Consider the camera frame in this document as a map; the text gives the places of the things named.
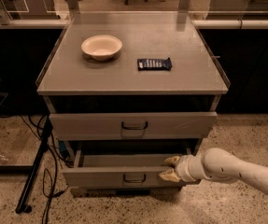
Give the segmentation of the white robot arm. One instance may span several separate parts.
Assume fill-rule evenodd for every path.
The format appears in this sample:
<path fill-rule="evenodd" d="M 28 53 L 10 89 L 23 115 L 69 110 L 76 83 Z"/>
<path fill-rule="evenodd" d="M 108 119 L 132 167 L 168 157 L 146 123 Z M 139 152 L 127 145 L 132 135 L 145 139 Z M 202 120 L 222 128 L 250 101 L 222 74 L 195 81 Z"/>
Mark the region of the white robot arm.
<path fill-rule="evenodd" d="M 235 182 L 241 180 L 268 195 L 268 167 L 243 161 L 221 148 L 210 148 L 201 156 L 183 155 L 167 158 L 169 169 L 159 177 L 171 182 Z"/>

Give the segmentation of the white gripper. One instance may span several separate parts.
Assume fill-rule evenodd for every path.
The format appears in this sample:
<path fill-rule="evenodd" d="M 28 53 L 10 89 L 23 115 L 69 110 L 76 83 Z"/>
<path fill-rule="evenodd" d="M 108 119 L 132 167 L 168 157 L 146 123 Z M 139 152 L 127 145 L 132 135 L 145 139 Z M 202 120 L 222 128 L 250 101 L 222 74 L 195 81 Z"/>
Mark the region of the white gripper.
<path fill-rule="evenodd" d="M 194 182 L 205 179 L 205 171 L 200 156 L 185 155 L 181 158 L 173 156 L 164 160 L 167 166 L 175 166 L 174 169 L 168 169 L 159 173 L 159 177 L 165 181 L 179 182 L 181 179 L 185 182 Z"/>

